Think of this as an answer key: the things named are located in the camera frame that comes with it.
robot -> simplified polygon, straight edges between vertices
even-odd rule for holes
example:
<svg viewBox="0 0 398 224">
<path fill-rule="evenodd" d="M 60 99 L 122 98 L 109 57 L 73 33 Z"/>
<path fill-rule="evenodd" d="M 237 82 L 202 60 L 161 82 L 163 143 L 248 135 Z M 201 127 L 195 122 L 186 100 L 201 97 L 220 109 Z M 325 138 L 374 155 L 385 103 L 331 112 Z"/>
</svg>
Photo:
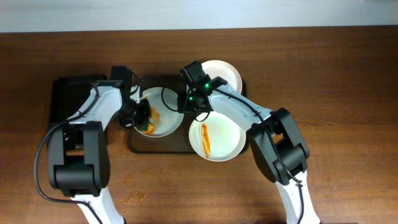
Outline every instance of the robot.
<svg viewBox="0 0 398 224">
<path fill-rule="evenodd" d="M 215 111 L 243 128 L 259 170 L 279 190 L 287 223 L 319 224 L 307 187 L 310 152 L 292 115 L 284 108 L 272 111 L 251 102 L 226 80 L 211 79 L 199 62 L 183 67 L 180 74 L 189 90 L 178 95 L 177 112 Z M 111 79 L 95 82 L 75 114 L 50 127 L 36 153 L 34 177 L 39 194 L 52 202 L 77 204 L 90 224 L 126 223 L 107 187 L 111 166 L 104 129 L 115 114 L 123 128 L 138 126 L 150 118 L 149 102 L 139 98 L 139 86 L 131 91 L 133 75 L 126 67 L 113 67 Z M 283 137 L 274 142 L 274 134 Z M 47 141 L 50 184 L 71 200 L 48 197 L 40 188 L 37 163 Z M 68 150 L 77 148 L 83 148 L 84 155 L 67 155 Z"/>
</svg>

wood grain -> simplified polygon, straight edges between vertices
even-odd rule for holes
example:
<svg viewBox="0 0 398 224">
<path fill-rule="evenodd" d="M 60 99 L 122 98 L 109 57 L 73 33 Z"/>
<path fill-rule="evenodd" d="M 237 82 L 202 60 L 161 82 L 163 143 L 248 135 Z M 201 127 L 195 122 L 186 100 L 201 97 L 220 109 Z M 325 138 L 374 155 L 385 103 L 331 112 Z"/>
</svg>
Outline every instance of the wood grain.
<svg viewBox="0 0 398 224">
<path fill-rule="evenodd" d="M 248 97 L 293 115 L 310 148 L 308 186 L 323 223 L 398 219 L 398 27 L 0 34 L 0 223 L 84 223 L 77 206 L 35 191 L 33 160 L 47 127 L 52 82 L 127 65 L 174 74 L 224 60 Z M 222 163 L 137 155 L 109 127 L 114 203 L 128 223 L 277 223 L 285 210 L 251 151 Z M 46 156 L 40 182 L 48 184 Z"/>
</svg>

wooden table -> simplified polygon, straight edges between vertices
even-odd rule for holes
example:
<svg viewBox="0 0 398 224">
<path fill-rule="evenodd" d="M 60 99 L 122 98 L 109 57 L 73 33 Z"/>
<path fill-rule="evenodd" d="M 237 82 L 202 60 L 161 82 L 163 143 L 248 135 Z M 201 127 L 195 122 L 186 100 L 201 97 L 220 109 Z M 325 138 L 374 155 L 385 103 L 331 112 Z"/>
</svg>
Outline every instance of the wooden table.
<svg viewBox="0 0 398 224">
<path fill-rule="evenodd" d="M 310 148 L 308 184 L 323 223 L 398 220 L 398 27 L 0 34 L 0 223 L 85 223 L 74 205 L 35 191 L 52 82 L 127 65 L 175 74 L 193 60 L 224 60 L 248 97 L 287 108 Z M 109 189 L 128 223 L 278 223 L 285 210 L 251 150 L 222 163 L 137 155 L 109 127 Z M 49 186 L 47 160 L 40 181 Z"/>
</svg>

black tray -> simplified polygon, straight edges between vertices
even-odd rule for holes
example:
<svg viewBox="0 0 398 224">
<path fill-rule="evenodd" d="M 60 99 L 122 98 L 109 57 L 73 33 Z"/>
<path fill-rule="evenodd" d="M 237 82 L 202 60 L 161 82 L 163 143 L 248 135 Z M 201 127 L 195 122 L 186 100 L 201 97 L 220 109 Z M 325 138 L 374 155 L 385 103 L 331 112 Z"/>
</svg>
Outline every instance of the black tray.
<svg viewBox="0 0 398 224">
<path fill-rule="evenodd" d="M 142 90 L 153 87 L 167 87 L 174 92 L 186 91 L 187 84 L 180 76 L 145 76 L 141 77 Z M 246 96 L 246 84 L 243 81 L 242 95 Z M 185 114 L 181 125 L 168 136 L 150 138 L 142 135 L 134 128 L 129 129 L 127 144 L 132 152 L 136 153 L 163 153 L 163 154 L 196 154 L 189 142 L 188 132 L 194 115 Z M 248 139 L 240 154 L 248 149 Z"/>
</svg>

